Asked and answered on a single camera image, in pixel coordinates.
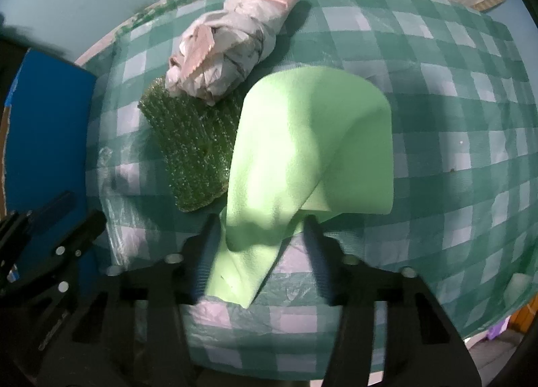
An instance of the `checkered tablecloth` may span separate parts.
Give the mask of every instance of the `checkered tablecloth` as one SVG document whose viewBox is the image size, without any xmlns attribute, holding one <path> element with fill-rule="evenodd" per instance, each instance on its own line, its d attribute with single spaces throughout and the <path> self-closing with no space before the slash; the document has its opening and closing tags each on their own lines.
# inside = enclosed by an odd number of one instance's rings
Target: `checkered tablecloth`
<svg viewBox="0 0 538 387">
<path fill-rule="evenodd" d="M 89 206 L 109 221 L 99 241 L 103 266 L 111 257 L 144 266 L 176 251 L 225 204 L 221 198 L 188 214 L 174 206 L 162 155 L 137 108 L 166 72 L 180 34 L 222 2 L 167 10 L 87 64 L 99 76 L 86 168 Z M 301 0 L 246 87 L 304 64 L 360 75 L 392 107 L 394 208 L 324 223 L 345 252 L 387 270 L 416 269 L 464 336 L 538 290 L 538 114 L 504 25 L 447 0 Z M 516 272 L 532 284 L 506 306 L 502 295 Z M 195 363 L 295 380 L 323 377 L 340 314 L 318 295 L 300 235 L 249 309 L 205 298 L 182 310 Z M 372 370 L 382 368 L 384 319 L 380 304 Z"/>
</svg>

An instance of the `bolt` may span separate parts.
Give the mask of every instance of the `bolt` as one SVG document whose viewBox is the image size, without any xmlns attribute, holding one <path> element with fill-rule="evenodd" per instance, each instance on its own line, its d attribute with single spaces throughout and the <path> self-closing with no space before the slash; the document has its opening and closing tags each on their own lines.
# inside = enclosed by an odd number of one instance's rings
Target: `bolt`
<svg viewBox="0 0 538 387">
<path fill-rule="evenodd" d="M 415 269 L 412 269 L 411 267 L 404 267 L 400 273 L 404 275 L 406 278 L 416 278 L 416 272 Z"/>
<path fill-rule="evenodd" d="M 58 284 L 58 291 L 60 293 L 65 293 L 67 290 L 69 290 L 69 283 L 67 281 L 62 281 Z"/>
<path fill-rule="evenodd" d="M 347 265 L 357 265 L 359 263 L 359 259 L 351 254 L 346 254 L 342 257 L 342 263 Z"/>
<path fill-rule="evenodd" d="M 119 265 L 111 265 L 107 269 L 108 276 L 118 276 L 122 272 L 122 268 Z"/>
<path fill-rule="evenodd" d="M 165 263 L 167 264 L 177 264 L 183 261 L 183 255 L 181 254 L 170 254 L 165 257 Z"/>
</svg>

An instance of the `green scrubbing sponge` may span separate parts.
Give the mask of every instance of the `green scrubbing sponge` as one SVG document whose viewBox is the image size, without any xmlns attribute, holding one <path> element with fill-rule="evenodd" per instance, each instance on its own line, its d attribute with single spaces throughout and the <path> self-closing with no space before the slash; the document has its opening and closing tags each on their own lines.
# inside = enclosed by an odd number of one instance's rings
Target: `green scrubbing sponge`
<svg viewBox="0 0 538 387">
<path fill-rule="evenodd" d="M 170 96 L 157 78 L 138 107 L 157 137 L 181 211 L 209 205 L 228 190 L 230 164 L 243 96 L 237 90 L 215 106 L 188 96 Z"/>
</svg>

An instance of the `green microfiber towel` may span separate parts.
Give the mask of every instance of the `green microfiber towel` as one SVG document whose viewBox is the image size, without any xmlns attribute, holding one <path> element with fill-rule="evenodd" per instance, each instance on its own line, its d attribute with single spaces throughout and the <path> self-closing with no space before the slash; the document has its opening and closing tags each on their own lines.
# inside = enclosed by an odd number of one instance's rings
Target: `green microfiber towel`
<svg viewBox="0 0 538 387">
<path fill-rule="evenodd" d="M 243 104 L 206 294 L 246 308 L 304 215 L 387 214 L 392 201 L 391 110 L 374 85 L 327 67 L 266 76 Z"/>
</svg>

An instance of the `blue panel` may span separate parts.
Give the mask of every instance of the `blue panel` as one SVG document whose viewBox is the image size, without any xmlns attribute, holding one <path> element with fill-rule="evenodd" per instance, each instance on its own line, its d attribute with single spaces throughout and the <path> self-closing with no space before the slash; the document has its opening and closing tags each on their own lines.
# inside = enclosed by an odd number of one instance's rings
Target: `blue panel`
<svg viewBox="0 0 538 387">
<path fill-rule="evenodd" d="M 21 275 L 49 255 L 50 249 L 87 214 L 85 143 L 95 77 L 71 64 L 29 50 L 11 92 L 10 128 L 5 153 L 8 210 L 42 207 L 65 190 L 76 208 L 35 236 L 17 261 Z M 81 288 L 97 269 L 93 252 L 80 261 Z"/>
</svg>

